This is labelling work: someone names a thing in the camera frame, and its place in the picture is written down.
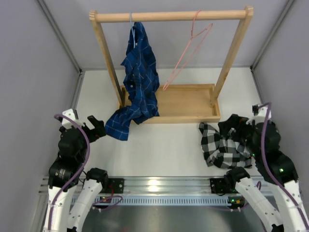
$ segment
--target plaid fabric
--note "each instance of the plaid fabric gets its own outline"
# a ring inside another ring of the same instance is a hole
[[[155,92],[159,88],[155,55],[149,46],[142,23],[135,23],[133,28],[135,41],[133,41],[133,35],[130,32],[126,58],[121,63],[126,68],[124,85],[132,105],[116,110],[105,125],[108,135],[122,141],[128,139],[131,120],[140,124],[151,117],[159,116],[155,97]]]
[[[230,138],[236,132],[232,128],[227,136],[222,137],[214,127],[200,123],[202,133],[202,150],[207,166],[218,168],[252,167],[251,155],[248,149]]]

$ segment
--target floor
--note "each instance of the floor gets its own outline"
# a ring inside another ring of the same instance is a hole
[[[174,84],[216,83],[220,68],[184,69]],[[164,84],[171,69],[158,70]],[[116,71],[119,83],[125,73]],[[221,121],[231,114],[252,116],[252,105],[260,102],[249,68],[232,68],[219,96]],[[86,71],[77,111],[81,121],[94,115],[106,122],[117,109],[117,97],[107,71]],[[222,176],[227,170],[208,167],[201,151],[198,124],[131,123],[129,139],[106,136],[91,144],[86,171],[98,167],[110,176]],[[260,175],[255,167],[247,169]]]

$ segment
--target wooden tray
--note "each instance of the wooden tray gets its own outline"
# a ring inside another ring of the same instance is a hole
[[[153,117],[144,123],[199,123],[219,122],[218,101],[211,106],[211,94],[214,84],[170,85],[163,91],[160,86],[156,92],[159,117]],[[128,92],[121,86],[125,105],[131,105]]]

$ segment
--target blue shirt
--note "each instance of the blue shirt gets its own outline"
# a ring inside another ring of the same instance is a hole
[[[151,117],[159,116],[155,97],[155,92],[159,88],[155,55],[149,45],[143,24],[135,23],[133,29],[135,29],[135,41],[130,32],[126,58],[121,63],[126,69],[124,85],[132,105],[116,110],[105,125],[109,136],[123,141],[128,139],[131,120],[140,124]]]

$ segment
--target white tabletop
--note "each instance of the white tabletop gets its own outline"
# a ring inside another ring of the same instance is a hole
[[[216,83],[220,68],[184,69],[174,84]],[[171,69],[157,70],[164,84]],[[119,83],[125,72],[116,71]],[[221,121],[231,114],[251,117],[252,105],[260,103],[249,68],[232,68],[219,96]],[[117,109],[117,97],[107,71],[86,71],[77,111],[82,122],[94,115],[104,123]],[[110,136],[91,144],[86,171],[98,167],[110,176],[222,176],[227,169],[208,167],[201,150],[198,124],[130,125],[128,141]],[[255,167],[250,175],[260,175]]]

